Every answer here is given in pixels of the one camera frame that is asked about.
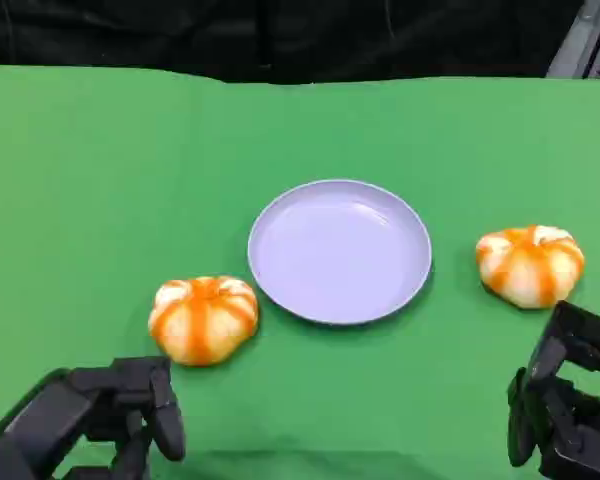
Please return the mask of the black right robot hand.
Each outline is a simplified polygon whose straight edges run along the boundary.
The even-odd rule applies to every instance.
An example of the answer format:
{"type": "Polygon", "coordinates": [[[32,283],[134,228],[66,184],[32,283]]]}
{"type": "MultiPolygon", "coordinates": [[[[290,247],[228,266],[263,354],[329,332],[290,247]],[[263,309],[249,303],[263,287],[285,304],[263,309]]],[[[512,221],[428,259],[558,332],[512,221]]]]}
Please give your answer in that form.
{"type": "Polygon", "coordinates": [[[600,396],[560,377],[566,362],[600,373],[600,316],[561,300],[508,386],[508,459],[519,468],[539,450],[548,479],[600,479],[600,396]]]}

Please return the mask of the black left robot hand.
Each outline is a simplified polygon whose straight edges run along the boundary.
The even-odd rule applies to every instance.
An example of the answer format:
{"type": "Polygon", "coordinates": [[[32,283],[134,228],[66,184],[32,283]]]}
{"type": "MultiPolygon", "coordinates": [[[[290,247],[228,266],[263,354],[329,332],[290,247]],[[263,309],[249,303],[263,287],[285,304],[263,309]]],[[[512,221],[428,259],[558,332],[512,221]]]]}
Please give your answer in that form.
{"type": "Polygon", "coordinates": [[[51,479],[80,438],[114,444],[107,466],[74,466],[68,479],[147,479],[149,449],[186,455],[171,362],[118,358],[105,367],[56,369],[0,420],[0,479],[51,479]]]}

